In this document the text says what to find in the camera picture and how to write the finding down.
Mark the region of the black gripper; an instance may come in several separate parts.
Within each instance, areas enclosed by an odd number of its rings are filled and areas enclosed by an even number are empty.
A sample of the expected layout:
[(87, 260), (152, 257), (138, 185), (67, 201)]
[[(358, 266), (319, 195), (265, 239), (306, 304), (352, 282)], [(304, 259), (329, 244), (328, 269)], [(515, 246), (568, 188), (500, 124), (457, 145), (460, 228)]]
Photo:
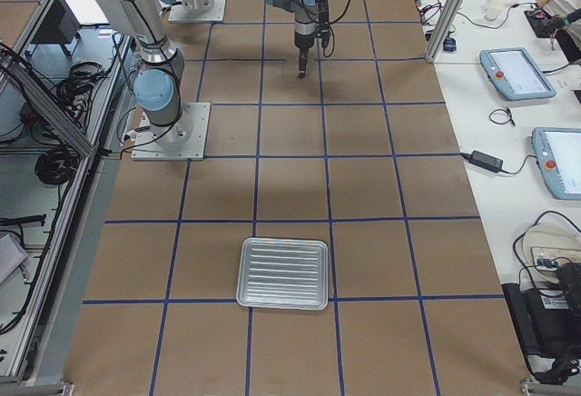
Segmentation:
[[(326, 49), (330, 43), (330, 12), (328, 0), (317, 0), (318, 23), (321, 47)], [(309, 50), (314, 46), (316, 24), (312, 22), (294, 23), (294, 44), (299, 49), (298, 77), (303, 79), (307, 73)]]

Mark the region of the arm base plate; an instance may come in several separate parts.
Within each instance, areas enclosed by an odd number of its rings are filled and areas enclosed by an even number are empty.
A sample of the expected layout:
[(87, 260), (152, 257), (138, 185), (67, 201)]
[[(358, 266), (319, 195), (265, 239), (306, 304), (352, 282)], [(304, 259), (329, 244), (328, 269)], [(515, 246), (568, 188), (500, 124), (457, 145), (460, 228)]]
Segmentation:
[(200, 161), (205, 154), (212, 105), (210, 103), (182, 104), (182, 115), (172, 126), (161, 128), (150, 124), (142, 112), (140, 131), (135, 137), (136, 148), (131, 158), (135, 161)]
[(177, 0), (168, 20), (174, 24), (220, 23), (227, 0)]

